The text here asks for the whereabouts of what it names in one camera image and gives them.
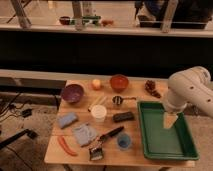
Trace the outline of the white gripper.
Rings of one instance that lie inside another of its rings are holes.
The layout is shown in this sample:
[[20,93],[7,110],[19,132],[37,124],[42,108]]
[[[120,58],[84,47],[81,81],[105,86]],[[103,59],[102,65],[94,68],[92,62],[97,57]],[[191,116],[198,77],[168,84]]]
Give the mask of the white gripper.
[[178,113],[181,113],[186,108],[186,105],[175,106],[168,101],[164,102],[165,113],[163,115],[163,127],[170,129],[178,119]]

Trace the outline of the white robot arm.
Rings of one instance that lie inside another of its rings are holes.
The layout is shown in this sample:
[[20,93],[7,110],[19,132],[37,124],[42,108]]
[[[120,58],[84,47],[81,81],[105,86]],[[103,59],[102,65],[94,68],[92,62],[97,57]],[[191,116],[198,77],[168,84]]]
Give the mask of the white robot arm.
[[170,129],[178,114],[191,103],[213,118],[213,90],[209,71],[200,66],[172,74],[168,79],[168,90],[163,95],[163,127]]

